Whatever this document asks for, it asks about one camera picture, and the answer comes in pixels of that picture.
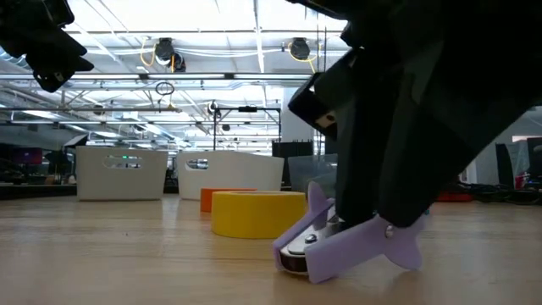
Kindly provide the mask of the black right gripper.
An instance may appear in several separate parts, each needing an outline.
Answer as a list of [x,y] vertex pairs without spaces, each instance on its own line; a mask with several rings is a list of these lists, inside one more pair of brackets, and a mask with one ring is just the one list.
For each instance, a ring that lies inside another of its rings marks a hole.
[[542,0],[291,0],[344,20],[352,49],[405,64],[441,46],[445,82],[401,83],[379,181],[379,216],[412,226],[498,135],[542,99]]

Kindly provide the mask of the white plastic bin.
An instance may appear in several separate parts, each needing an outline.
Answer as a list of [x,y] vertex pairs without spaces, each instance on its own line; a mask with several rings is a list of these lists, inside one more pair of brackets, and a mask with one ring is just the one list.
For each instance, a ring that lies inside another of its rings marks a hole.
[[284,162],[283,158],[245,152],[179,152],[179,194],[182,199],[199,200],[202,188],[279,191]]

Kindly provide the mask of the dark background desk monitor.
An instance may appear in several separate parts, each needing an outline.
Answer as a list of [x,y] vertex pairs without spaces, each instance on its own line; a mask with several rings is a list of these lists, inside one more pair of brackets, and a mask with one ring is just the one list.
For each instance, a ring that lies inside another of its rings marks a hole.
[[542,175],[542,137],[527,139],[528,146],[528,172]]

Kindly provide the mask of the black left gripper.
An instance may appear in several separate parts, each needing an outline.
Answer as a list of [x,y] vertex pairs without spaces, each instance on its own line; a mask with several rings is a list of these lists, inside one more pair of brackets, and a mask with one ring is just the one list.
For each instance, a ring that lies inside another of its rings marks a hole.
[[82,58],[87,49],[64,31],[74,22],[67,0],[0,0],[0,59],[55,92],[76,72],[95,68]]

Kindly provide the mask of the brown translucent plastic bin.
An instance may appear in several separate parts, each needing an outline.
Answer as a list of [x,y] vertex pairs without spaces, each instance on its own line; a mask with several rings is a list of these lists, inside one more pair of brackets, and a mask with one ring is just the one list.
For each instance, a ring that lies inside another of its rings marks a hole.
[[291,157],[287,161],[292,191],[307,193],[309,183],[314,181],[326,197],[335,197],[336,154]]

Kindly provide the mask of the orange tape roll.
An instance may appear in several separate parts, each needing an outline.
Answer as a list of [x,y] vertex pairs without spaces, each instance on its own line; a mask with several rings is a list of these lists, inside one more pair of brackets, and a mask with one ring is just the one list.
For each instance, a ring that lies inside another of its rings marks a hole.
[[211,213],[213,194],[216,191],[255,191],[256,188],[202,188],[200,191],[200,211]]

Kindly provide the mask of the grey binder clip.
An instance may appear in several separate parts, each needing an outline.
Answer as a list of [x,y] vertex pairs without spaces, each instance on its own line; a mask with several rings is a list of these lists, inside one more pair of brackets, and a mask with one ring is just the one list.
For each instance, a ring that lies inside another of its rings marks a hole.
[[329,217],[335,200],[327,198],[318,183],[308,184],[307,199],[308,211],[273,242],[277,269],[320,283],[381,255],[403,269],[421,267],[418,234],[424,229],[425,215],[407,228],[379,215],[347,228]]

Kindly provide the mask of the black background box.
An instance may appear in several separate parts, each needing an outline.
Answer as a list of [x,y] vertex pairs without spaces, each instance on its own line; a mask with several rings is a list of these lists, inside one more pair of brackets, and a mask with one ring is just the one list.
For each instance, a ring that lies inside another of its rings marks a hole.
[[290,158],[313,155],[312,141],[273,141],[272,156],[277,158]]

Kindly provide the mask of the yellow tape roll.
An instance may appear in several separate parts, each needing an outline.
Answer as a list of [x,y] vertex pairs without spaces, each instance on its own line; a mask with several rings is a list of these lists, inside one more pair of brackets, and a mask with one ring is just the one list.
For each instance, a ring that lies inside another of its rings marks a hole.
[[307,211],[306,196],[296,191],[217,191],[211,230],[239,239],[275,239]]

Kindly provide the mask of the grey plastic bin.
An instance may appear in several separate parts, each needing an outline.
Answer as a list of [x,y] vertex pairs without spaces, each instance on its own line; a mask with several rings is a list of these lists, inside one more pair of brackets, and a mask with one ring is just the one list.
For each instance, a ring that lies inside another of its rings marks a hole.
[[77,147],[77,197],[81,201],[159,200],[168,154],[117,147]]

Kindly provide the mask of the black background frame stand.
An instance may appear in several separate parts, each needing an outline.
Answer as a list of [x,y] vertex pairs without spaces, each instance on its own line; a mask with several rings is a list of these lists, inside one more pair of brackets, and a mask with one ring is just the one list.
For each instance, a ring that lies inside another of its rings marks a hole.
[[[264,112],[272,121],[278,126],[278,142],[282,142],[282,113],[280,108],[267,108],[267,107],[257,107],[257,106],[239,106],[239,107],[219,107],[214,106],[213,110],[213,150],[217,148],[217,126],[218,126],[218,112],[224,113],[221,116],[221,119],[225,119],[232,111],[239,113],[256,113],[258,111]],[[278,118],[275,119],[270,112],[275,111],[278,115]]]

